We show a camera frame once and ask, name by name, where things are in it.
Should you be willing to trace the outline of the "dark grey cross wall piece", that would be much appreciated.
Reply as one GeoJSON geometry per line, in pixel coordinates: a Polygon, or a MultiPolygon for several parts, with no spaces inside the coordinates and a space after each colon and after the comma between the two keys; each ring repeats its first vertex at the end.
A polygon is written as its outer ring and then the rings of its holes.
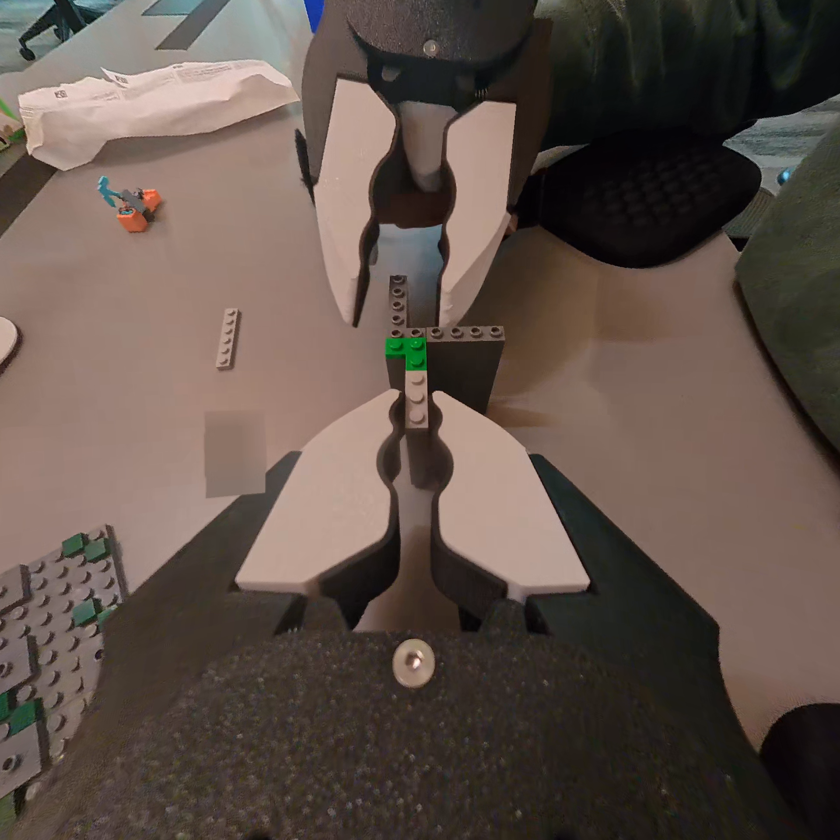
{"type": "MultiPolygon", "coordinates": [[[[504,329],[498,325],[415,327],[410,319],[406,276],[390,276],[388,289],[391,324],[386,339],[419,333],[426,338],[429,427],[410,432],[405,430],[404,437],[412,485],[428,489],[436,481],[432,394],[445,392],[478,413],[486,413],[506,337],[504,329]]],[[[392,388],[399,388],[404,393],[405,375],[388,374],[388,381],[392,388]]]]}

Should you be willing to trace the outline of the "white paper bag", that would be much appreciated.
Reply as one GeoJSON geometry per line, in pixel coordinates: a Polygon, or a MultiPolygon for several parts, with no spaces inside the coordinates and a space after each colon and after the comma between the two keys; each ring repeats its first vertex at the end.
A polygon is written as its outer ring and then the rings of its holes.
{"type": "Polygon", "coordinates": [[[66,172],[111,140],[210,133],[299,101],[290,80],[263,60],[102,73],[18,96],[31,156],[66,172]]]}

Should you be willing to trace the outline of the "person's right forearm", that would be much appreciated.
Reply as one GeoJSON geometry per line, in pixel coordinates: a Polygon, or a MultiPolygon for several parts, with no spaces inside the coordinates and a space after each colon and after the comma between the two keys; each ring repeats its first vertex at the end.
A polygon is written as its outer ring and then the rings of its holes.
{"type": "Polygon", "coordinates": [[[839,92],[838,1],[552,1],[542,147],[629,130],[730,137],[839,92]]]}

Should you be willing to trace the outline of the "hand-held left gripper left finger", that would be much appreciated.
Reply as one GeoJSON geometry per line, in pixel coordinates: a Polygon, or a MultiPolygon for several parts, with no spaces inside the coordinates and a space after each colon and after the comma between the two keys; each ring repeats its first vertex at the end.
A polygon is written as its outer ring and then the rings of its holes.
{"type": "Polygon", "coordinates": [[[306,444],[236,575],[241,591],[325,596],[358,621],[391,586],[402,409],[403,394],[388,390],[306,444]]]}

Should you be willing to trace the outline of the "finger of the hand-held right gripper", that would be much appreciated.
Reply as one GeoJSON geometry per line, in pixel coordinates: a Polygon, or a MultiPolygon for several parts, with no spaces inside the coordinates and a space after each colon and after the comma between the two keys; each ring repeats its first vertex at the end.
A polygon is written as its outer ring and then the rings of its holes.
{"type": "Polygon", "coordinates": [[[337,79],[314,205],[330,288],[352,327],[378,258],[375,179],[396,138],[397,117],[385,100],[366,82],[337,79]]]}
{"type": "Polygon", "coordinates": [[[467,313],[508,227],[516,110],[514,103],[482,101],[447,126],[444,162],[455,197],[444,225],[439,322],[458,322],[467,313]]]}

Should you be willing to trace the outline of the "dark cloth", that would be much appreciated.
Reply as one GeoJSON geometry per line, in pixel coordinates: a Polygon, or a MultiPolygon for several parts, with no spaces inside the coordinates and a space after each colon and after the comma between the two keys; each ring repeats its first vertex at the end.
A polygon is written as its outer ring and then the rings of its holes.
{"type": "Polygon", "coordinates": [[[839,705],[785,712],[759,751],[776,788],[814,838],[839,838],[839,705]]]}

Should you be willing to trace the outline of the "orange brick mini build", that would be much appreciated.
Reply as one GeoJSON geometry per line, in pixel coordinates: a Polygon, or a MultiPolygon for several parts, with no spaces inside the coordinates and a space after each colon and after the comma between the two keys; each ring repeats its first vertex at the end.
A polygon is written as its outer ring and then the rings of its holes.
{"type": "Polygon", "coordinates": [[[142,233],[154,221],[161,195],[155,189],[111,189],[107,176],[98,180],[98,192],[106,204],[117,211],[121,226],[130,233],[142,233]]]}

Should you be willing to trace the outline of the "black office chair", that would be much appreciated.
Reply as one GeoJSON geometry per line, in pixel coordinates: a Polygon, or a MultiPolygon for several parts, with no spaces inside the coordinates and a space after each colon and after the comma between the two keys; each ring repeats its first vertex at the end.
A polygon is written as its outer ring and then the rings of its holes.
{"type": "Polygon", "coordinates": [[[28,43],[48,29],[57,32],[59,41],[65,42],[71,35],[80,32],[97,19],[97,14],[79,7],[73,1],[54,1],[48,10],[31,24],[18,38],[18,52],[27,62],[36,60],[28,43]]]}

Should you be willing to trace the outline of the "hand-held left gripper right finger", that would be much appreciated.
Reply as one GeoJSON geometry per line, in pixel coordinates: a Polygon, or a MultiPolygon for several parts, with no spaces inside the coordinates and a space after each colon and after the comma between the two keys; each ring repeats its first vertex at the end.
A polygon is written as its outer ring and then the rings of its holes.
{"type": "Polygon", "coordinates": [[[484,620],[496,601],[585,592],[591,584],[529,453],[507,431],[444,392],[441,486],[430,567],[461,612],[484,620]]]}

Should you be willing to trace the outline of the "grey brick build on baseplate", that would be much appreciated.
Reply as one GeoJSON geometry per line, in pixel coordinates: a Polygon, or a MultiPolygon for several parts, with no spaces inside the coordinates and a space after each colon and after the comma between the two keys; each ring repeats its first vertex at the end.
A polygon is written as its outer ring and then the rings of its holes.
{"type": "Polygon", "coordinates": [[[127,592],[109,524],[2,573],[2,833],[78,730],[100,676],[103,624],[127,592]]]}

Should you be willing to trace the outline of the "black mesh cushion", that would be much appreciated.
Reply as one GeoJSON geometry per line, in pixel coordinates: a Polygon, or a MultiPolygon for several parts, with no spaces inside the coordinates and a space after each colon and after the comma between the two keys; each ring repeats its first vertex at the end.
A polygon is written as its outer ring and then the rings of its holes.
{"type": "Polygon", "coordinates": [[[541,227],[602,263],[645,269],[717,235],[761,181],[760,168],[719,139],[626,132],[539,168],[514,212],[519,229],[541,227]]]}

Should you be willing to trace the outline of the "short light grey plate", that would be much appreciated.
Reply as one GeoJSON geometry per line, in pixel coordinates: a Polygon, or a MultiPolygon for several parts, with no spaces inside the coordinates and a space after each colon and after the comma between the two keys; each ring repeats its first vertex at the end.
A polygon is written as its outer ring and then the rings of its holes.
{"type": "Polygon", "coordinates": [[[405,372],[405,430],[407,432],[429,427],[429,393],[426,371],[405,372]]]}

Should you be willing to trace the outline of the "small green corner plate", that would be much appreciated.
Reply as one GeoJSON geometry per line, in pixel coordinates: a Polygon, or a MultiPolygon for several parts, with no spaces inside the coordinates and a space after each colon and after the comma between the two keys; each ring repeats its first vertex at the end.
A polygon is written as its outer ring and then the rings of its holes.
{"type": "Polygon", "coordinates": [[[405,371],[427,369],[426,338],[423,334],[391,337],[385,340],[388,375],[404,376],[405,371]]]}

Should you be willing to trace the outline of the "long light grey plate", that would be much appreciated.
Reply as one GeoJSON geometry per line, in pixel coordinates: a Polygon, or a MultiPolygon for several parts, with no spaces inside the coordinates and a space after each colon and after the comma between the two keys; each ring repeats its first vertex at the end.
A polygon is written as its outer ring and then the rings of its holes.
{"type": "Polygon", "coordinates": [[[240,310],[226,308],[220,329],[215,366],[217,371],[226,371],[234,366],[238,341],[240,310]]]}

